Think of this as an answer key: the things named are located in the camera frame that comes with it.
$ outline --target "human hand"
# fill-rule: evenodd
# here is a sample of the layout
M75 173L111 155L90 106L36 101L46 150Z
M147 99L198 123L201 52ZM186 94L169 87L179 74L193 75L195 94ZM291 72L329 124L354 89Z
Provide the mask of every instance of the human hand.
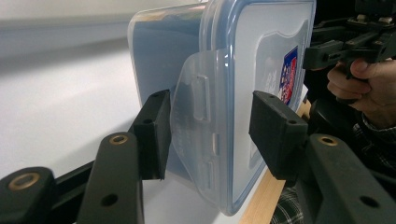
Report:
M377 128L396 125L396 61L369 64L357 59L350 71L367 82L346 79L346 67L339 63L328 74L329 91L340 99L357 99L350 106L362 111Z

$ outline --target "blue sticker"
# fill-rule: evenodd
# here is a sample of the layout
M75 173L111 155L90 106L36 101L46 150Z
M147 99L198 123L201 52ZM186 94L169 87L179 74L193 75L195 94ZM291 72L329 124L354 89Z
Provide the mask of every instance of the blue sticker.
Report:
M278 97L288 105L293 94L294 79L297 69L297 47L289 52L283 61L282 74L280 76Z

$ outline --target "plastic container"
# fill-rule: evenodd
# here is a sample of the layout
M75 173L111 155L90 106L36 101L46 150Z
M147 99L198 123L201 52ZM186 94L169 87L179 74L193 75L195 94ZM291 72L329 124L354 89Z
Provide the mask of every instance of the plastic container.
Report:
M131 21L140 99L171 90L172 146L201 195L225 215L238 211L265 166L248 135L253 91L298 108L315 6L214 0Z

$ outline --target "plaid shirt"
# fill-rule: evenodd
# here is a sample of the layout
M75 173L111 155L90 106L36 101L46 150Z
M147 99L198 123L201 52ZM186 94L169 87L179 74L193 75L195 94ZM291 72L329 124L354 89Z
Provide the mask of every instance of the plaid shirt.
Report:
M396 127L378 130L361 115L353 128L360 158L374 167L396 174ZM295 188L284 188L280 195L272 224L303 224L304 216L298 203Z

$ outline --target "wrist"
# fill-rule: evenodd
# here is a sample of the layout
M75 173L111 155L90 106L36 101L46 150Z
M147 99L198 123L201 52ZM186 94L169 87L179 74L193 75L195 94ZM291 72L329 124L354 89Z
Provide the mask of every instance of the wrist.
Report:
M384 105L375 111L365 111L363 114L377 129L388 129L396 126L396 105Z

